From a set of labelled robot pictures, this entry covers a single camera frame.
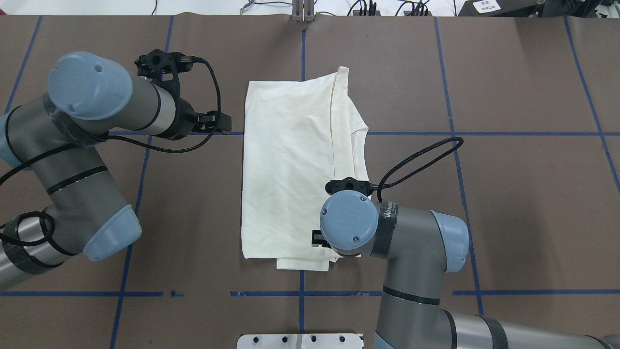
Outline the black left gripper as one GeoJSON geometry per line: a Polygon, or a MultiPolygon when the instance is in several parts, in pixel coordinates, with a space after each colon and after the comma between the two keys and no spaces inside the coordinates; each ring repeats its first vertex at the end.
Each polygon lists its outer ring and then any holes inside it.
{"type": "Polygon", "coordinates": [[[139,131],[169,141],[186,137],[194,127],[195,133],[231,132],[229,115],[217,111],[195,113],[194,108],[180,97],[179,74],[192,70],[192,58],[181,52],[153,49],[140,55],[135,66],[138,77],[150,79],[157,101],[154,116],[139,131]]]}

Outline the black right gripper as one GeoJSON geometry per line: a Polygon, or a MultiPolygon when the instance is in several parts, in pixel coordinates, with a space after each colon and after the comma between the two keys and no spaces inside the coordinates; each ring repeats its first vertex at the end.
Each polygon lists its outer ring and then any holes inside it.
{"type": "MultiPolygon", "coordinates": [[[[370,197],[372,195],[372,183],[368,180],[346,177],[341,180],[328,181],[324,186],[324,190],[330,196],[343,190],[352,190],[370,197]]],[[[332,248],[321,230],[313,230],[311,232],[311,245],[312,247],[332,248]]]]}

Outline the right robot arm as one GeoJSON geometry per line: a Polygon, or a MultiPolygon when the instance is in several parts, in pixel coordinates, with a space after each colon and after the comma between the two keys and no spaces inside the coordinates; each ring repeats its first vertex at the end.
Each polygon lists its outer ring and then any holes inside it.
{"type": "Polygon", "coordinates": [[[444,276],[463,268],[469,232],[458,217],[399,207],[370,195],[378,186],[346,177],[325,184],[328,198],[312,233],[339,256],[386,260],[375,349],[617,349],[619,336],[573,335],[441,309],[444,276]]]}

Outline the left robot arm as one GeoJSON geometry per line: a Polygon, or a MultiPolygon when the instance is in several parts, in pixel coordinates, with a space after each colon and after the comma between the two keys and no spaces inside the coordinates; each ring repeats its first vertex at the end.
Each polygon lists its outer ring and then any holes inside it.
{"type": "Polygon", "coordinates": [[[187,153],[231,131],[206,59],[154,49],[135,66],[132,75],[108,58],[68,53],[43,95],[1,118],[1,159],[11,167],[2,183],[31,170],[51,199],[1,225],[2,291],[79,254],[104,260],[141,237],[135,210],[96,145],[122,141],[187,153]]]}

